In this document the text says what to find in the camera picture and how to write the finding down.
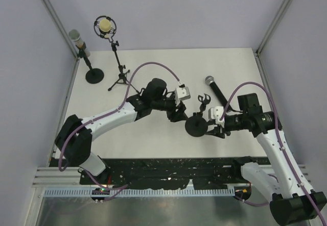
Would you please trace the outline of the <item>black round-base mic stand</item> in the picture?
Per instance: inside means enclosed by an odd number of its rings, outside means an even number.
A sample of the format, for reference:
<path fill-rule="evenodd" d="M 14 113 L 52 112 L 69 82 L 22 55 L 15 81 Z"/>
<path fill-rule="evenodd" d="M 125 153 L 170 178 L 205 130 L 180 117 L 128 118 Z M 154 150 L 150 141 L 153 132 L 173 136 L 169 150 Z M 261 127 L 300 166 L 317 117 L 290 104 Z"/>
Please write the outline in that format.
<path fill-rule="evenodd" d="M 194 112 L 193 116 L 185 122 L 185 130 L 192 137 L 202 137 L 208 130 L 207 121 L 203 118 L 203 113 L 206 106 L 211 102 L 211 97 L 208 94 L 198 95 L 198 101 L 201 102 L 199 112 Z"/>

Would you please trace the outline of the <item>black silver handheld microphone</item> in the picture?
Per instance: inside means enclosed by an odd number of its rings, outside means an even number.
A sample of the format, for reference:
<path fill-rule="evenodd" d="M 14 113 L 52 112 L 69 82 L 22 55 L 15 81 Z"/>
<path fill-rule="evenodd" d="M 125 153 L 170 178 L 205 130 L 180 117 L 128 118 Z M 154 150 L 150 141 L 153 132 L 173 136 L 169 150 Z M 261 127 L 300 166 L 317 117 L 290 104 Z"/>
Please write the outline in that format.
<path fill-rule="evenodd" d="M 226 97 L 224 96 L 224 94 L 222 93 L 222 91 L 220 90 L 220 88 L 218 87 L 218 85 L 216 84 L 214 77 L 213 76 L 207 76 L 205 78 L 205 83 L 211 88 L 211 90 L 213 91 L 213 93 L 217 97 L 220 104 L 223 107 L 226 107 L 228 101 L 227 101 Z"/>

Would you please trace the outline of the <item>black tripod stand with shockmount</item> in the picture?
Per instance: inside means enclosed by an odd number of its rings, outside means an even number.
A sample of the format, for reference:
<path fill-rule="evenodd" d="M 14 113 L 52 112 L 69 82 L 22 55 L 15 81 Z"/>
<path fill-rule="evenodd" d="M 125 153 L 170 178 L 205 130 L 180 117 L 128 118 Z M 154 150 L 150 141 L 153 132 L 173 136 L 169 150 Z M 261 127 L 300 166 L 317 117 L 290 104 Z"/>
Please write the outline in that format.
<path fill-rule="evenodd" d="M 111 22 L 112 27 L 111 27 L 110 33 L 108 34 L 108 36 L 109 36 L 108 38 L 105 38 L 103 35 L 100 34 L 99 22 L 103 18 L 107 18 Z M 114 88 L 114 86 L 116 86 L 116 85 L 128 85 L 130 82 L 127 79 L 127 75 L 130 73 L 130 70 L 129 69 L 126 70 L 126 65 L 121 64 L 119 57 L 118 57 L 118 53 L 117 53 L 117 51 L 118 51 L 117 47 L 119 46 L 119 42 L 117 40 L 114 40 L 114 36 L 116 35 L 116 32 L 117 32 L 116 22 L 114 21 L 114 19 L 112 19 L 109 16 L 101 15 L 95 19 L 93 29 L 94 29 L 95 34 L 98 37 L 100 37 L 104 40 L 107 40 L 110 43 L 111 50 L 114 53 L 114 56 L 115 56 L 115 59 L 116 59 L 117 65 L 118 65 L 118 71 L 119 71 L 118 79 L 108 88 L 108 91 L 111 91 Z"/>

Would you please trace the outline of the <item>cream condenser microphone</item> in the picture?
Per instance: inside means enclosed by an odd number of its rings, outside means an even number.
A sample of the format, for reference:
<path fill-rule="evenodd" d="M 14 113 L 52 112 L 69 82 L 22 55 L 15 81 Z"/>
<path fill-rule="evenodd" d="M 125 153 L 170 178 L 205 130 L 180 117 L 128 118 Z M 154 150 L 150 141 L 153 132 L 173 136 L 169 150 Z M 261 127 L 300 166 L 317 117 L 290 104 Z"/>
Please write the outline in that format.
<path fill-rule="evenodd" d="M 103 18 L 99 22 L 99 29 L 100 29 L 100 34 L 103 35 L 105 38 L 108 38 L 108 34 L 110 33 L 111 30 L 111 22 L 107 18 Z"/>

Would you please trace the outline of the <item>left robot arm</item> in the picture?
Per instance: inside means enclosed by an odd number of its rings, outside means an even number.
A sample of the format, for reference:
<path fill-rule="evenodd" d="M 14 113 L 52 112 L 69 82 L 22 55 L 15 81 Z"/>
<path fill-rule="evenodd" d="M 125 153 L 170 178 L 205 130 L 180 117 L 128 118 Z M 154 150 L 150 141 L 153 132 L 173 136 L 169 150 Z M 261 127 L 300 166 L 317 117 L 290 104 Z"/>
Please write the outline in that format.
<path fill-rule="evenodd" d="M 184 121 L 187 115 L 183 101 L 190 97 L 186 85 L 169 92 L 165 81 L 154 78 L 140 93 L 125 98 L 122 105 L 112 110 L 87 118 L 69 116 L 55 144 L 68 165 L 81 167 L 96 183 L 104 184 L 109 171 L 104 161 L 91 152 L 92 142 L 108 131 L 150 115 L 153 110 L 166 112 L 170 122 Z"/>

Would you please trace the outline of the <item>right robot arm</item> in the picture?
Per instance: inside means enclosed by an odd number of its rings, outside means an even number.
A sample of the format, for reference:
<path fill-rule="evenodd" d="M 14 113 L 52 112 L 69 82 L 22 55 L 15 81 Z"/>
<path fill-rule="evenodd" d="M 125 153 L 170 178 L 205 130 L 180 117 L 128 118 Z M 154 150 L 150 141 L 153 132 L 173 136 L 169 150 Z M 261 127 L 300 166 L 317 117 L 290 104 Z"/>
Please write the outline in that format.
<path fill-rule="evenodd" d="M 240 114 L 223 115 L 224 108 L 208 111 L 210 134 L 224 138 L 227 132 L 248 130 L 265 151 L 274 175 L 270 176 L 251 157 L 234 160 L 231 176 L 250 182 L 266 199 L 274 220 L 289 225 L 314 219 L 326 205 L 323 192 L 316 192 L 296 163 L 274 112 L 264 112 L 255 93 L 238 96 Z"/>

